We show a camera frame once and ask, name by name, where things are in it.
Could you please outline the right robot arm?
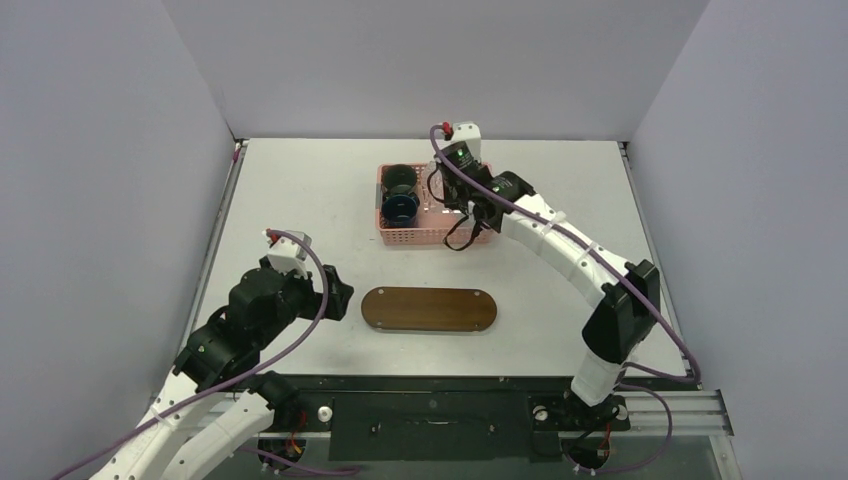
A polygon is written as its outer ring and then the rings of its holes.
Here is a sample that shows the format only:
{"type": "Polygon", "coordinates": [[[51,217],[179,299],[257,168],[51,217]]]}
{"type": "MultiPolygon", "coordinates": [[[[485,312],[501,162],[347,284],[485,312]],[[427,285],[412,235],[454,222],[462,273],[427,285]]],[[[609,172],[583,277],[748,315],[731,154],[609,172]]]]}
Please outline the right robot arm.
{"type": "Polygon", "coordinates": [[[581,336],[587,352],[564,400],[566,418],[588,427],[604,412],[626,362],[657,323],[659,271],[635,264],[578,232],[520,176],[491,174],[459,141],[436,148],[445,204],[528,248],[561,274],[593,312],[581,336]]]}

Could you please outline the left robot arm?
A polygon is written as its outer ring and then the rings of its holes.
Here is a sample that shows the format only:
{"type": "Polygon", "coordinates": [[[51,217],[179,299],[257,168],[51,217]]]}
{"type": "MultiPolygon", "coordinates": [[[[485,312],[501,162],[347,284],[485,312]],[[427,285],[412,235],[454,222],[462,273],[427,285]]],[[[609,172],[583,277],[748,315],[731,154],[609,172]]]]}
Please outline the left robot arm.
{"type": "Polygon", "coordinates": [[[194,331],[134,434],[109,448],[97,479],[198,478],[249,437],[285,430],[299,391],[283,375],[258,372],[262,351],[297,319],[340,320],[353,296],[334,266],[323,289],[301,266],[263,261],[230,290],[227,304],[194,331]]]}

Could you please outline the brown oval wooden tray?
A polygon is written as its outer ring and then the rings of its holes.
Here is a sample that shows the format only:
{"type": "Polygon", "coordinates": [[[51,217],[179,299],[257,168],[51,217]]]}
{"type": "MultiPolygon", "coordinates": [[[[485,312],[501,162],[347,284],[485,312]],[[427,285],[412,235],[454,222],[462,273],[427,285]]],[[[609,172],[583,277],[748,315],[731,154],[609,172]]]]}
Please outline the brown oval wooden tray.
{"type": "Polygon", "coordinates": [[[498,306],[478,289],[382,286],[363,297],[361,314],[385,331],[472,333],[495,322],[498,306]]]}

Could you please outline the pink perforated plastic basket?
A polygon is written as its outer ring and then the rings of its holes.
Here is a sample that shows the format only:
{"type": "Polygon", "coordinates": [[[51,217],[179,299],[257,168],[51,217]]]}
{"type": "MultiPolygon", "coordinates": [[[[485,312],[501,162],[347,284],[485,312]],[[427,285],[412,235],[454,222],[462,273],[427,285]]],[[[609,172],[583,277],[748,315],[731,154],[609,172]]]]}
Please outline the pink perforated plastic basket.
{"type": "Polygon", "coordinates": [[[387,246],[458,248],[471,239],[472,221],[446,207],[435,163],[382,164],[377,168],[375,225],[387,246]]]}

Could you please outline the dark green mug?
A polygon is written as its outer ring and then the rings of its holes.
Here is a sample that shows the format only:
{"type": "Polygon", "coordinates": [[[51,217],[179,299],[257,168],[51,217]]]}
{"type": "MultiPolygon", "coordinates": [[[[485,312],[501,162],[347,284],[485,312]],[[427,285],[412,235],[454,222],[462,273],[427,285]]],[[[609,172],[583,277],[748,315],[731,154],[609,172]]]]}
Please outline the dark green mug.
{"type": "Polygon", "coordinates": [[[418,183],[416,169],[408,164],[389,165],[383,169],[381,185],[385,195],[408,195],[418,183]]]}

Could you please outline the dark blue mug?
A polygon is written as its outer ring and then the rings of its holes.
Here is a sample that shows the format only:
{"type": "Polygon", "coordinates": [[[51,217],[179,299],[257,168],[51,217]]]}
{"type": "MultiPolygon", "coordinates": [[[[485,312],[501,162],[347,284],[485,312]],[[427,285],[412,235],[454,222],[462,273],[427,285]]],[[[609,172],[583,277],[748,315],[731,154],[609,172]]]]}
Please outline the dark blue mug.
{"type": "Polygon", "coordinates": [[[387,228],[411,228],[416,223],[419,201],[414,195],[393,195],[382,204],[380,213],[387,228]]]}

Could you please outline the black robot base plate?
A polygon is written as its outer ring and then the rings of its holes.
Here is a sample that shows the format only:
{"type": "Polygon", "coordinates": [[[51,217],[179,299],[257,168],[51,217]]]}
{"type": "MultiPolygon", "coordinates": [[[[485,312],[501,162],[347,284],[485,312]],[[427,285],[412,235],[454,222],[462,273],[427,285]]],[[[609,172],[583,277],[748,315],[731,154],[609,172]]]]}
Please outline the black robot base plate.
{"type": "Polygon", "coordinates": [[[631,428],[625,400],[585,407],[567,377],[290,375],[287,420],[261,450],[304,461],[558,461],[631,428]]]}

